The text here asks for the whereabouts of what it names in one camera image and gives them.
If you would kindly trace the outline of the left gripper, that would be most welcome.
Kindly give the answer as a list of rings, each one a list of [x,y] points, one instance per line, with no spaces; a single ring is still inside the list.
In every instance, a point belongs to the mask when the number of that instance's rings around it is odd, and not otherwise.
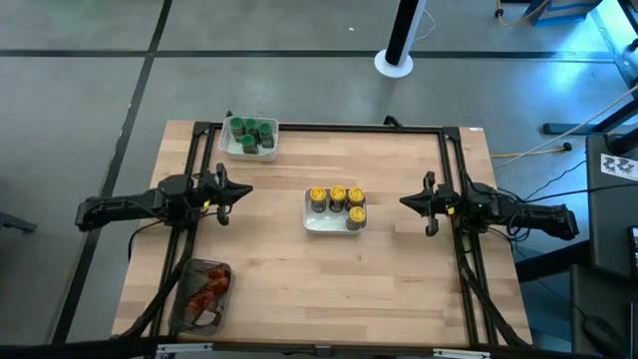
[[[240,200],[252,192],[253,186],[233,182],[227,179],[227,170],[223,163],[215,165],[213,171],[206,170],[198,174],[200,195],[203,201],[217,206],[215,212],[221,225],[229,225],[229,201]]]

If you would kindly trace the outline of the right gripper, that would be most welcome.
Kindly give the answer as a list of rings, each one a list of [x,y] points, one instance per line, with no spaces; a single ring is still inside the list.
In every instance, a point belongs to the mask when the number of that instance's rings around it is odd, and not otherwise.
[[[424,188],[419,193],[400,198],[400,203],[428,219],[426,236],[434,236],[439,231],[437,214],[450,216],[453,208],[461,201],[461,196],[447,184],[436,184],[434,172],[427,172],[424,177]]]

